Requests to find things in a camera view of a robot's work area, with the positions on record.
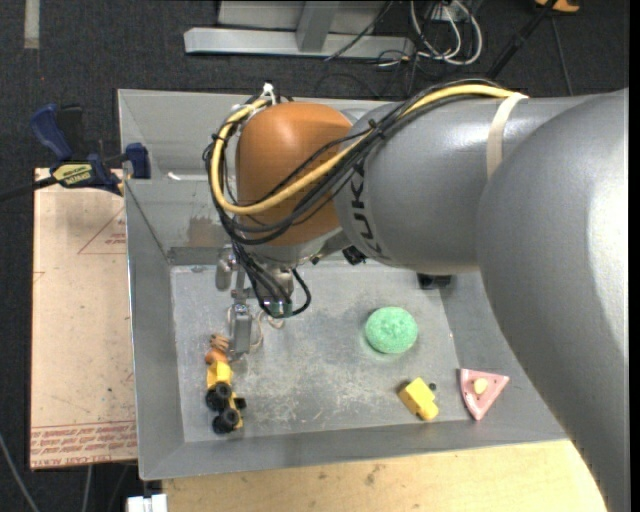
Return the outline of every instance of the cardboard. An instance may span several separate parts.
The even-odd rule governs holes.
[[[34,194],[32,469],[137,458],[124,200]]]

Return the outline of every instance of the yellow block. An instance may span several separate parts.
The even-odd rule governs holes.
[[[420,377],[401,390],[398,397],[411,411],[411,414],[415,414],[423,420],[432,420],[439,413],[438,406],[433,402],[436,398],[435,395]]]
[[[218,382],[225,382],[231,385],[232,375],[231,367],[227,363],[214,361],[207,369],[207,389],[211,389]]]

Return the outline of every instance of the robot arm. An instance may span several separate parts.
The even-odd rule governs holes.
[[[210,178],[261,307],[291,314],[295,267],[350,246],[423,274],[479,269],[505,338],[611,510],[630,507],[628,90],[529,99],[455,84],[353,126],[295,102],[234,115]],[[222,164],[237,129],[234,202]]]

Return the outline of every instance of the yellow cable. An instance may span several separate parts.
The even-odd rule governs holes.
[[[514,91],[508,91],[506,89],[500,89],[498,87],[492,87],[489,85],[482,84],[469,84],[469,85],[456,85],[452,87],[447,87],[445,89],[440,89],[438,91],[427,94],[420,100],[418,100],[414,105],[412,105],[406,112],[402,114],[401,117],[413,112],[414,110],[428,105],[429,103],[433,103],[434,101],[438,101],[443,98],[449,98],[452,96],[460,96],[465,94],[475,94],[480,96],[489,96],[492,98],[508,98],[509,96],[515,94]],[[218,204],[226,211],[235,213],[238,215],[254,215],[257,213],[264,212],[269,208],[273,208],[274,206],[282,203],[284,200],[290,198],[298,191],[302,190],[307,185],[313,183],[317,179],[321,178],[325,174],[327,174],[333,167],[336,165],[345,155],[350,153],[353,149],[355,149],[358,144],[362,141],[364,137],[366,137],[371,130],[362,135],[360,139],[358,139],[355,143],[350,145],[348,148],[343,149],[332,158],[327,160],[324,164],[318,166],[316,169],[311,171],[309,174],[305,175],[303,178],[300,178],[298,181],[292,183],[288,187],[284,188],[276,195],[271,196],[264,201],[261,201],[256,204],[248,205],[248,206],[238,206],[232,204],[226,200],[224,197],[224,193],[220,188],[220,180],[219,180],[219,172],[220,172],[220,161],[222,156],[222,150],[224,148],[224,142],[221,139],[225,139],[232,126],[230,124],[235,123],[237,121],[242,120],[242,118],[251,113],[255,108],[260,108],[266,101],[256,101],[251,105],[247,105],[245,108],[240,109],[235,114],[232,114],[228,119],[225,125],[222,127],[220,132],[218,133],[218,138],[216,139],[216,143],[213,146],[213,154],[211,156],[211,184],[213,187],[213,193],[216,198]]]

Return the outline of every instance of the white cable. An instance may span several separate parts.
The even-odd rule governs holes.
[[[471,22],[471,26],[473,27],[473,32],[476,35],[477,38],[477,47],[476,47],[476,52],[469,58],[466,59],[464,61],[456,61],[456,60],[448,60],[445,59],[449,64],[453,64],[454,66],[468,66],[469,64],[473,64],[476,60],[478,60],[478,57],[480,57],[480,54],[482,53],[482,30],[480,29],[480,25],[478,24],[478,21],[476,20],[475,16],[473,16],[469,10],[462,4],[462,2],[460,2],[459,0],[454,0],[453,3],[458,7],[458,9],[462,10],[467,17],[469,18],[469,21]]]
[[[421,53],[424,53],[424,56],[428,57],[430,59],[443,59],[444,56],[446,55],[446,52],[444,54],[438,52],[433,46],[431,46],[431,44],[429,44],[429,41],[427,41],[426,38],[424,37],[424,35],[422,34],[422,30],[420,28],[420,24],[418,23],[418,16],[416,15],[416,4],[415,4],[414,0],[411,0],[411,8],[409,9],[409,11],[411,13],[411,22],[413,24],[413,28],[416,31],[416,33],[418,34],[418,37],[420,37],[420,40],[429,49],[429,51],[432,54],[435,54],[437,56],[434,57],[434,55],[428,54],[427,52],[421,52]]]
[[[475,53],[471,57],[469,57],[468,59],[465,59],[465,60],[456,60],[454,58],[454,57],[456,57],[458,55],[458,53],[460,53],[460,50],[462,48],[462,36],[460,34],[460,31],[458,30],[458,27],[457,27],[455,21],[453,20],[453,17],[451,16],[451,12],[449,11],[448,6],[443,5],[443,4],[440,4],[440,7],[443,8],[443,12],[445,13],[446,17],[449,18],[449,25],[452,27],[452,29],[453,29],[453,31],[455,33],[455,36],[456,36],[456,49],[453,50],[453,51],[448,50],[448,51],[446,51],[444,53],[438,52],[426,40],[426,38],[424,37],[424,34],[422,34],[422,32],[420,30],[420,25],[418,23],[418,17],[416,15],[415,3],[412,1],[411,2],[410,12],[411,12],[411,21],[412,21],[412,24],[413,24],[413,28],[418,33],[418,36],[420,36],[420,39],[422,40],[422,42],[425,44],[425,46],[431,52],[431,53],[429,53],[429,52],[421,51],[421,52],[418,52],[418,55],[420,57],[424,57],[424,58],[427,58],[427,59],[443,60],[443,61],[445,61],[448,64],[451,64],[453,66],[467,66],[469,64],[473,64],[476,60],[478,60],[478,58],[480,57],[480,54],[482,53],[482,46],[483,46],[482,30],[480,29],[480,25],[478,24],[478,21],[475,19],[475,16],[473,16],[469,12],[469,10],[464,6],[464,4],[462,2],[460,2],[459,0],[454,0],[452,2],[452,5],[455,5],[458,9],[463,11],[467,15],[467,18],[468,18],[469,22],[471,23],[471,26],[473,28],[473,34],[475,36],[475,39],[477,40]]]
[[[267,322],[274,329],[282,329],[284,327],[284,319],[275,319],[271,315],[267,315],[264,311],[260,311],[256,316],[253,317],[254,321],[258,324],[258,341],[251,344],[251,348],[259,347],[264,340],[264,330],[262,328],[262,320],[264,317],[267,317]]]
[[[4,437],[2,437],[1,433],[0,433],[0,448],[2,449],[4,458],[6,459],[7,464],[9,465],[9,469],[13,474],[13,478],[15,479],[16,483],[18,484],[18,487],[20,487],[20,490],[22,491],[22,495],[24,496],[24,499],[27,500],[27,503],[29,503],[29,506],[31,507],[31,510],[33,510],[33,512],[40,512],[38,507],[36,506],[36,503],[33,501],[31,494],[29,494],[29,491],[27,490],[27,486],[24,484],[24,481],[20,477],[20,473],[18,473],[18,468],[16,467],[15,463],[13,462],[13,459],[11,458],[11,455],[9,454],[9,449],[7,448],[7,445],[4,444]]]
[[[382,63],[378,64],[377,66],[378,66],[379,68],[388,68],[388,67],[391,67],[391,66],[395,66],[395,65],[397,65],[397,64],[400,64],[403,60],[404,60],[404,59],[396,59],[396,60],[391,60],[391,61],[389,61],[389,62],[382,62]]]
[[[275,105],[275,96],[271,96],[271,103],[273,105]],[[263,106],[261,108],[257,108],[255,105],[251,104],[251,103],[247,103],[247,104],[243,104],[243,105],[234,105],[233,107],[231,107],[231,112],[235,112],[237,110],[240,110],[241,108],[245,108],[248,107],[251,109],[251,113],[246,117],[246,119],[244,119],[242,121],[242,123],[240,123],[238,125],[238,128],[236,130],[236,137],[240,138],[240,136],[242,135],[242,130],[244,129],[244,127],[246,126],[246,124],[251,120],[251,118],[253,116],[255,116],[258,112],[262,111],[264,108],[266,108],[266,106]]]

